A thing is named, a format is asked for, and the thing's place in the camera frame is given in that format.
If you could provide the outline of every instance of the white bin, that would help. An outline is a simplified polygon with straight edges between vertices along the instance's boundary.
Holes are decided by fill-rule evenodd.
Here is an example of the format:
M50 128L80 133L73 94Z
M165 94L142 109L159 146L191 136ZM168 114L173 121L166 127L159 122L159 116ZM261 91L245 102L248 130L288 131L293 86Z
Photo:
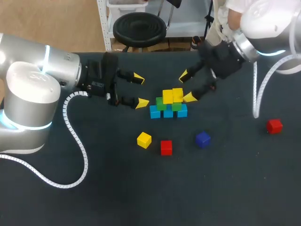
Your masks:
M146 2L144 4L131 4L131 5L112 5L110 4L110 1L107 0L107 7L110 10L110 14L112 16L111 25L115 23L115 21L128 13L134 13L134 12L145 12L145 7L149 3Z

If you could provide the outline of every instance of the wooden floor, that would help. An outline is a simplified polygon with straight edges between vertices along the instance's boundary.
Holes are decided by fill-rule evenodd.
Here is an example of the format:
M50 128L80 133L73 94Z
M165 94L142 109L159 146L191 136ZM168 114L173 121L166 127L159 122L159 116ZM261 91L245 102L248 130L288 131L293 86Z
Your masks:
M0 0L0 32L70 52L105 51L96 0Z

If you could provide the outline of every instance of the light blue block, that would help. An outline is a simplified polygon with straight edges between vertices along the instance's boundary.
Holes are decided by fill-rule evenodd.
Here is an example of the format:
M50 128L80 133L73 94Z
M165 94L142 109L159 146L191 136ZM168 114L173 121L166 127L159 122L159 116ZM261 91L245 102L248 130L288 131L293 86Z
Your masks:
M173 118L174 112L171 109L171 105L167 105L167 109L163 111L164 118Z
M178 118L184 118L187 117L187 105L183 104L182 109L177 112Z
M150 106L150 118L151 119L159 119L161 118L161 112L157 109L157 106Z

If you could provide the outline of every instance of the blue block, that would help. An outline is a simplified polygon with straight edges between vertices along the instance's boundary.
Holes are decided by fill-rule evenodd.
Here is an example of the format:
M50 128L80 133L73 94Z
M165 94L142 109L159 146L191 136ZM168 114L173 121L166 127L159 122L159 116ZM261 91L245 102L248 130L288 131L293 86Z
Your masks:
M178 118L184 118L187 117L187 105L183 104L182 109L177 112Z
M196 136L196 143L200 148L204 148L210 144L211 137L202 132Z
M167 105L167 109L163 111L164 118L173 118L174 112L171 110L171 105Z
M156 105L150 106L150 118L151 119L161 118L161 112L157 109Z

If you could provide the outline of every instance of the black mat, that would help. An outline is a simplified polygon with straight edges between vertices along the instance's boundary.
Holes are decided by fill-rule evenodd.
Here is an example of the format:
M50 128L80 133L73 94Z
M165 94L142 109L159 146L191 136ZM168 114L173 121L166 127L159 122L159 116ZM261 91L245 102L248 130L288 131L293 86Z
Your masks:
M81 54L101 59L101 54ZM162 89L197 60L194 53L120 54L120 67L146 78L144 86L120 81L123 94L155 103ZM22 165L0 161L1 226L299 226L301 225L301 76L274 75L259 119L252 117L252 66L219 82L215 93L188 105L188 118L151 120L149 109L108 106L78 97L68 109L89 158L87 177L70 190L53 188ZM259 81L266 73L260 67ZM202 76L184 85L187 93ZM60 105L45 147L20 158L57 183L83 170L81 152L63 122ZM268 135L268 119L283 133ZM205 130L210 147L195 134ZM137 146L152 135L147 150ZM160 140L173 141L171 157Z

